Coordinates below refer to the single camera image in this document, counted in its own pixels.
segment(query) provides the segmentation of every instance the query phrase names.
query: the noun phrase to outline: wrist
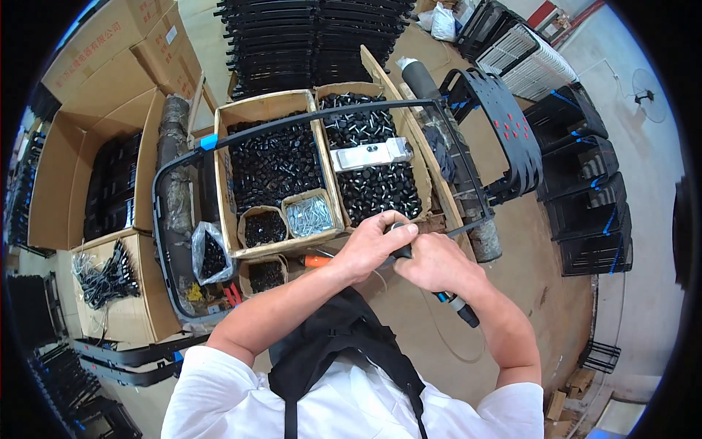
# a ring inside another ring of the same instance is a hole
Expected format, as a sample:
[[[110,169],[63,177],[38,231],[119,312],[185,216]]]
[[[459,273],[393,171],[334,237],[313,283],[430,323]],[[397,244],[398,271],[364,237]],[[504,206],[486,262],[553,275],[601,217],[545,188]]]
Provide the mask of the wrist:
[[[490,294],[495,287],[487,279],[484,273],[467,272],[461,275],[456,291],[453,291],[466,303],[474,303],[480,298]]]
[[[319,272],[324,277],[326,284],[333,285],[338,288],[338,291],[348,287],[354,283],[351,270],[343,267],[343,264],[336,264],[332,259],[325,266],[316,268],[314,271]]]

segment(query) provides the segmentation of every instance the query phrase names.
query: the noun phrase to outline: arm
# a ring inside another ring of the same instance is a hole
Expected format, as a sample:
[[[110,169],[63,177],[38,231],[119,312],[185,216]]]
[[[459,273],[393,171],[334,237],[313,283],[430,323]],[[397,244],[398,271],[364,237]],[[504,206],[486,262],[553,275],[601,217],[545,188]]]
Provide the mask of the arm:
[[[531,323],[454,241],[437,233],[418,236],[412,243],[412,259],[396,261],[395,271],[420,288],[456,293],[473,308],[487,348],[500,367],[496,388],[522,382],[541,384],[541,361]]]
[[[414,239],[418,232],[414,224],[383,234],[388,225],[397,221],[409,222],[396,211],[366,219],[324,267],[237,306],[215,327],[207,346],[252,367],[258,354],[292,332],[339,291],[365,280],[391,252]]]

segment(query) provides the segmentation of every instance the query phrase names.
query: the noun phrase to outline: white t-shirt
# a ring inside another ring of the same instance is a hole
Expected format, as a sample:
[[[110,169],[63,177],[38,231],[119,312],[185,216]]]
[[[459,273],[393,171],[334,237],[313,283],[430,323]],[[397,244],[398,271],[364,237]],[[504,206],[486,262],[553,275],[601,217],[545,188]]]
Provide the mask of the white t-shirt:
[[[337,358],[298,402],[298,437],[419,438],[409,399],[383,370],[357,363]],[[425,384],[420,396],[428,439],[543,438],[543,389],[537,384],[501,387],[477,411]],[[284,409],[266,374],[219,350],[194,346],[185,354],[161,438],[281,439]]]

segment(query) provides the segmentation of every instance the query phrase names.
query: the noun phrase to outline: black apron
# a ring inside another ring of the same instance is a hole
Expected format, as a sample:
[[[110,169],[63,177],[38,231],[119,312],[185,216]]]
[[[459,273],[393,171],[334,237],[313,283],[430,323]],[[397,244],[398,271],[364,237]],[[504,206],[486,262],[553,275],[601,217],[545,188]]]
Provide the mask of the black apron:
[[[360,351],[407,394],[421,438],[427,439],[419,398],[424,383],[409,358],[400,352],[392,330],[380,324],[363,297],[351,287],[329,299],[269,349],[273,364],[268,374],[270,390],[285,401],[285,439],[298,437],[298,401],[344,350]]]

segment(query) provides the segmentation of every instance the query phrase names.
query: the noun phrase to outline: white plastic crate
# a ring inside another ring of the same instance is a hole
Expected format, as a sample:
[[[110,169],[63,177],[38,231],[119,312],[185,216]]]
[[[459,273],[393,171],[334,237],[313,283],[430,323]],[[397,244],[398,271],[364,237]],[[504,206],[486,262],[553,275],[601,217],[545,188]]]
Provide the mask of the white plastic crate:
[[[570,64],[542,38],[524,25],[509,29],[498,41],[476,60],[485,72],[496,75],[525,53],[536,49],[517,66],[504,73],[502,80],[517,96],[540,100],[551,90],[578,81]]]

